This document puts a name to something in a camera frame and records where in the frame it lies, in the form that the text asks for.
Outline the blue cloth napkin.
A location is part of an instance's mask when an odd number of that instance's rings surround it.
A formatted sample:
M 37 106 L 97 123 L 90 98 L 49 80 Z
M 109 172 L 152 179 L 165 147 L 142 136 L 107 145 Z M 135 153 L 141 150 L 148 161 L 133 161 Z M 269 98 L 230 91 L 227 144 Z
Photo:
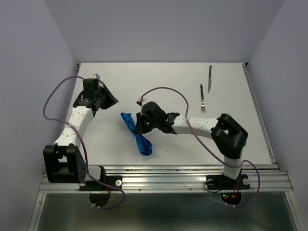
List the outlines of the blue cloth napkin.
M 131 113 L 121 113 L 120 114 L 124 123 L 127 125 L 130 132 L 134 135 L 136 140 L 136 145 L 140 154 L 144 156 L 149 156 L 153 152 L 152 143 L 146 139 L 143 135 L 137 133 L 134 129 L 136 128 L 136 123 L 134 122 Z

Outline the steel fork black handle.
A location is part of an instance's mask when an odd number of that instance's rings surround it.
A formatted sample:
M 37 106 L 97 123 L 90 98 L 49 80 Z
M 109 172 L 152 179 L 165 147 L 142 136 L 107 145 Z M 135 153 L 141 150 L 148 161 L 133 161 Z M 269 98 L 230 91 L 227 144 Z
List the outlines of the steel fork black handle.
M 203 85 L 200 85 L 200 95 L 201 95 L 201 112 L 206 113 L 206 108 L 205 108 L 205 101 L 204 101 L 204 91 L 203 91 Z

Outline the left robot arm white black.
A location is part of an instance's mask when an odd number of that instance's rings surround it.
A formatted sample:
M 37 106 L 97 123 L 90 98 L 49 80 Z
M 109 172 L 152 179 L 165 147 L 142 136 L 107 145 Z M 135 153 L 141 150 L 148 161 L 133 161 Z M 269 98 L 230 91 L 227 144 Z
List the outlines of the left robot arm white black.
M 72 106 L 71 116 L 52 145 L 43 150 L 45 168 L 50 183 L 83 183 L 88 174 L 86 160 L 80 147 L 88 125 L 97 111 L 118 103 L 106 85 L 84 87 Z

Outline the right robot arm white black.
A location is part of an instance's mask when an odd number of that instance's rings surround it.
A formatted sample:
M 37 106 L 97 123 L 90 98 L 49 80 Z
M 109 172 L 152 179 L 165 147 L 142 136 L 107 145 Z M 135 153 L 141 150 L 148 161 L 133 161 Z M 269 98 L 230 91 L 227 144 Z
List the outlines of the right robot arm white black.
M 136 114 L 135 132 L 146 134 L 158 129 L 165 134 L 189 134 L 196 138 L 205 137 L 214 141 L 224 156 L 222 184 L 232 188 L 239 182 L 242 170 L 242 152 L 248 133 L 230 115 L 222 114 L 218 118 L 186 118 L 179 113 L 162 113 L 159 117 L 150 117 L 144 113 Z

